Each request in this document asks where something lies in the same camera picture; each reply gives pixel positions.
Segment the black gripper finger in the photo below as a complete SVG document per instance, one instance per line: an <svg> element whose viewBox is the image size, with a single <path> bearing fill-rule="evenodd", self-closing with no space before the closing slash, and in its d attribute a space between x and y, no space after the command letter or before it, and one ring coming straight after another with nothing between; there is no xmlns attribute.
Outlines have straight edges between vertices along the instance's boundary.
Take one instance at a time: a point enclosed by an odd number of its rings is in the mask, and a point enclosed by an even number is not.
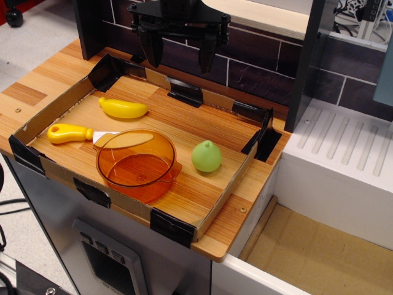
<svg viewBox="0 0 393 295"><path fill-rule="evenodd" d="M141 46L147 61L155 68L161 64L163 56L163 39L156 32L141 27L139 30Z"/></svg>
<svg viewBox="0 0 393 295"><path fill-rule="evenodd" d="M199 65L202 74L210 72L217 48L217 34L207 34L200 41Z"/></svg>

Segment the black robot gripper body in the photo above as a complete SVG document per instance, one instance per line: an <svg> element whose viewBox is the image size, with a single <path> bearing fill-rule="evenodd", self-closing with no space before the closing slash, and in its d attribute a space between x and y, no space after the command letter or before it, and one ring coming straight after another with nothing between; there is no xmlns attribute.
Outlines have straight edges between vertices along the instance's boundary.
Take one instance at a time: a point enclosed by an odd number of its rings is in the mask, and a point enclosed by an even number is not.
<svg viewBox="0 0 393 295"><path fill-rule="evenodd" d="M131 28L144 45L154 45L164 37L228 44L231 16L207 6L203 1L148 1L130 4Z"/></svg>

